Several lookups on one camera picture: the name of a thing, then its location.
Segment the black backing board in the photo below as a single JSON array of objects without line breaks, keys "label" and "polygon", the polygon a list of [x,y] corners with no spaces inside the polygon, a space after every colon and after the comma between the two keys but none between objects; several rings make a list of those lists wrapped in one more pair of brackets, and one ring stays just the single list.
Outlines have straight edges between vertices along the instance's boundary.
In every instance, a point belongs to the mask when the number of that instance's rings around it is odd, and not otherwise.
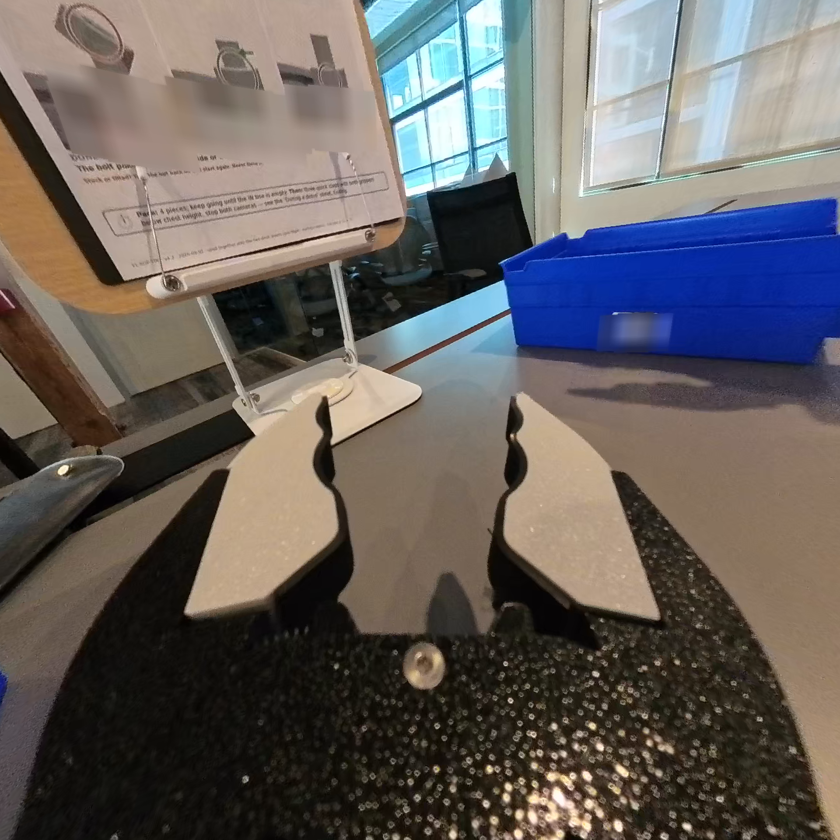
[{"label": "black backing board", "polygon": [[125,279],[83,213],[65,177],[60,173],[4,76],[1,76],[1,119],[98,281],[111,287],[123,284]]}]

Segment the cluster of grey office chairs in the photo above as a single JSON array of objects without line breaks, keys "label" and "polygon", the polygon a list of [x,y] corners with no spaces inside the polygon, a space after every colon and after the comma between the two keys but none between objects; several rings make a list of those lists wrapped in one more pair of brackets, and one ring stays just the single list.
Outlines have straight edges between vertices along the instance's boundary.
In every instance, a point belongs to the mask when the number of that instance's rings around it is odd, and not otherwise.
[{"label": "cluster of grey office chairs", "polygon": [[412,215],[393,244],[352,258],[347,270],[351,288],[375,298],[405,292],[451,302],[459,291],[458,282],[443,268],[435,236]]}]

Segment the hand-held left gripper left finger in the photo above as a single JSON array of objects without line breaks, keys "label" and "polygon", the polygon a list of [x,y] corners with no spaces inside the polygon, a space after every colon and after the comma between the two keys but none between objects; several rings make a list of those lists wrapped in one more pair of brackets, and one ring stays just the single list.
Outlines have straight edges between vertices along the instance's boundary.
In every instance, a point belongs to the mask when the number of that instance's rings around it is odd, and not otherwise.
[{"label": "hand-held left gripper left finger", "polygon": [[334,485],[328,399],[310,395],[236,455],[184,606],[192,620],[287,613],[307,621],[354,572]]}]

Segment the black mesh office chair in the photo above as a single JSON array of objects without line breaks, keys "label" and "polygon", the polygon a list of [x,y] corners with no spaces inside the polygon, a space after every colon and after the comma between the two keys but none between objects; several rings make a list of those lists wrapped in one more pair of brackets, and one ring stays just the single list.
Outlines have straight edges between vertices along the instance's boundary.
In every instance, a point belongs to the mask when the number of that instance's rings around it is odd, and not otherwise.
[{"label": "black mesh office chair", "polygon": [[533,247],[518,177],[510,172],[489,181],[426,194],[444,273],[482,271],[501,276],[501,264]]}]

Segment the grey metal clamp lever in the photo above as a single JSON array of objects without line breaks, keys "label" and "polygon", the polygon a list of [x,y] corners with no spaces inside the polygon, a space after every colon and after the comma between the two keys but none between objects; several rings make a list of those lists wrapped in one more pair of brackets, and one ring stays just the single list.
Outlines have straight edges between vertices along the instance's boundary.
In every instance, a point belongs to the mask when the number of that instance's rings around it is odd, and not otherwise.
[{"label": "grey metal clamp lever", "polygon": [[112,455],[64,458],[25,479],[1,499],[2,595],[123,469],[121,458]]}]

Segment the dark framed window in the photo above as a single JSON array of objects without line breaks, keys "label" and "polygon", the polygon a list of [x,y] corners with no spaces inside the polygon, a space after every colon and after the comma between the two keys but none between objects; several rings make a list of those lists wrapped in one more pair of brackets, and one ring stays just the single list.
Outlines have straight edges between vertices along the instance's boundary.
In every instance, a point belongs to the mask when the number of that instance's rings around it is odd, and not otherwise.
[{"label": "dark framed window", "polygon": [[407,197],[507,174],[505,4],[363,6]]}]

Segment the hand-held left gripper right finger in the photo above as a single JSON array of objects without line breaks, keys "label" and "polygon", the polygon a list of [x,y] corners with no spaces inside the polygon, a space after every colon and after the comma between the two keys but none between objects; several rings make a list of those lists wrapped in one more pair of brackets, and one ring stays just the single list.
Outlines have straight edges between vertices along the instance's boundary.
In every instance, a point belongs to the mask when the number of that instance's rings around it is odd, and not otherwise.
[{"label": "hand-held left gripper right finger", "polygon": [[661,612],[604,458],[524,392],[509,404],[491,547],[567,609],[655,624]]}]

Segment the window with white blind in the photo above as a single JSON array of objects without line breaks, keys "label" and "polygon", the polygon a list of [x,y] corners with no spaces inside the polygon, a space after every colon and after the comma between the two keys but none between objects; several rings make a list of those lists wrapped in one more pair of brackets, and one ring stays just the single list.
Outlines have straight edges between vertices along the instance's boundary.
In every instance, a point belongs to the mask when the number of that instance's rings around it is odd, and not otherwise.
[{"label": "window with white blind", "polygon": [[583,193],[838,151],[838,1],[589,6]]}]

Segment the brown wooden post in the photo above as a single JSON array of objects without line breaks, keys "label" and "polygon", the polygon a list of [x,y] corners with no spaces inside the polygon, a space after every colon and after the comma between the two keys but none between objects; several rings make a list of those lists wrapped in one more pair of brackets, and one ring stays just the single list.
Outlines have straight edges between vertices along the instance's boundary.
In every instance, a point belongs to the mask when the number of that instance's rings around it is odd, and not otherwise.
[{"label": "brown wooden post", "polygon": [[1,351],[74,445],[101,448],[122,438],[70,358],[26,309],[2,312]]}]

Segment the printed instruction sheet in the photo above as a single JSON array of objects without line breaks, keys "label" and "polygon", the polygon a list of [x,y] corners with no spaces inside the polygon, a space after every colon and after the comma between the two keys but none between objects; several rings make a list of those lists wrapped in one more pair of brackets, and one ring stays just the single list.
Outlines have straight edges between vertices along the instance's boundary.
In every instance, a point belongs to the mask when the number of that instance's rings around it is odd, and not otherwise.
[{"label": "printed instruction sheet", "polygon": [[357,2],[2,2],[2,74],[121,280],[396,221]]}]

